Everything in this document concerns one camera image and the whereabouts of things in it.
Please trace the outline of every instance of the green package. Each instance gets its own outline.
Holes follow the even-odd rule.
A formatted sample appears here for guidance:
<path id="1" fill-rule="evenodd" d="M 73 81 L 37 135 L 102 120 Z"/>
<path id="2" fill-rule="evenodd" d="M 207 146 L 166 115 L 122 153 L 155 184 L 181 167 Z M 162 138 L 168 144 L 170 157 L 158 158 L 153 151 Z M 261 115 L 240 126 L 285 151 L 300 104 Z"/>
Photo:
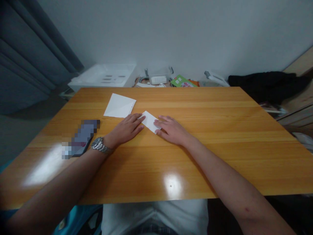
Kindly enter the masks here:
<path id="1" fill-rule="evenodd" d="M 171 81 L 171 83 L 177 87 L 197 87 L 196 85 L 185 79 L 182 75 L 178 75 Z"/>

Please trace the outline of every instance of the white storage box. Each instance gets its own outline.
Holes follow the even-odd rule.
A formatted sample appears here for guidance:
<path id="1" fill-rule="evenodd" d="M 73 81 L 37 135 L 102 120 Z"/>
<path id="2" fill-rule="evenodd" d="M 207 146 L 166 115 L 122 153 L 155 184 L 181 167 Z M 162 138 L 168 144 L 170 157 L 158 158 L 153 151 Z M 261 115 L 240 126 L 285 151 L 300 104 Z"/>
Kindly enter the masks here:
<path id="1" fill-rule="evenodd" d="M 132 87 L 137 76 L 135 64 L 96 64 L 68 85 L 75 92 L 82 87 Z"/>

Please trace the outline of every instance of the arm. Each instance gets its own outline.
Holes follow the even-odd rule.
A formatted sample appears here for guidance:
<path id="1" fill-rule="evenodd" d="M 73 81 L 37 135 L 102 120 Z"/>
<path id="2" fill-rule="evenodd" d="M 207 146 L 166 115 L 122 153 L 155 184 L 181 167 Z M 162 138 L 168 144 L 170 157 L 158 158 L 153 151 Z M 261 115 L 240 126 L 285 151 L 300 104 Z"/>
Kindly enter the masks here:
<path id="1" fill-rule="evenodd" d="M 167 141 L 182 145 L 193 156 L 224 205 L 232 212 L 244 234 L 295 233 L 262 194 L 236 170 L 189 134 L 176 120 L 159 116 L 154 124 L 167 133 L 156 133 Z"/>
<path id="2" fill-rule="evenodd" d="M 143 129 L 143 125 L 139 124 L 145 117 L 137 119 L 140 116 L 141 114 L 127 116 L 112 132 L 104 136 L 104 145 L 115 149 L 134 138 Z M 107 154 L 94 149 L 80 156 L 9 219 L 7 223 L 9 232 L 12 234 L 51 234 L 79 201 L 107 157 Z"/>

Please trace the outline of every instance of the white paper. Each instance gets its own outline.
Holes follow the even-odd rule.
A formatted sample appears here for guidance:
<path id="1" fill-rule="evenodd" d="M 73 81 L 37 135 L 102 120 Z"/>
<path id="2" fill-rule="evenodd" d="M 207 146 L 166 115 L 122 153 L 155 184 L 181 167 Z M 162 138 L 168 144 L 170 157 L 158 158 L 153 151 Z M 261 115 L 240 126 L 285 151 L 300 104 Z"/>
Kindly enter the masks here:
<path id="1" fill-rule="evenodd" d="M 134 99 L 112 93 L 103 116 L 125 118 L 131 114 L 135 103 Z"/>
<path id="2" fill-rule="evenodd" d="M 149 112 L 147 112 L 147 111 L 144 111 L 144 113 L 142 114 L 142 116 L 146 116 L 146 118 L 143 120 L 143 122 L 142 122 L 142 124 L 144 124 L 146 127 L 148 127 L 154 134 L 156 134 L 156 130 L 160 130 L 160 129 L 162 129 L 161 127 L 158 127 L 158 126 L 156 126 L 156 125 L 154 125 L 153 123 L 154 123 L 154 121 L 155 121 L 155 119 L 157 119 L 157 118 L 155 118 L 153 115 L 151 115 Z"/>

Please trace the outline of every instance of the white charger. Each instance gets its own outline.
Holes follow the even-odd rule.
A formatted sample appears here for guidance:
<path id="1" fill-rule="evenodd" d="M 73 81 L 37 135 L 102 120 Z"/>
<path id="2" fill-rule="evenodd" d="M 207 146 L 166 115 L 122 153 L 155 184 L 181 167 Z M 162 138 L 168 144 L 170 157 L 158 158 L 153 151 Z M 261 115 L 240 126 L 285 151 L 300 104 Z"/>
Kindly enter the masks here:
<path id="1" fill-rule="evenodd" d="M 157 85 L 157 84 L 161 84 L 161 83 L 167 83 L 167 78 L 166 76 L 154 76 L 154 77 L 150 77 L 150 82 L 151 85 Z"/>

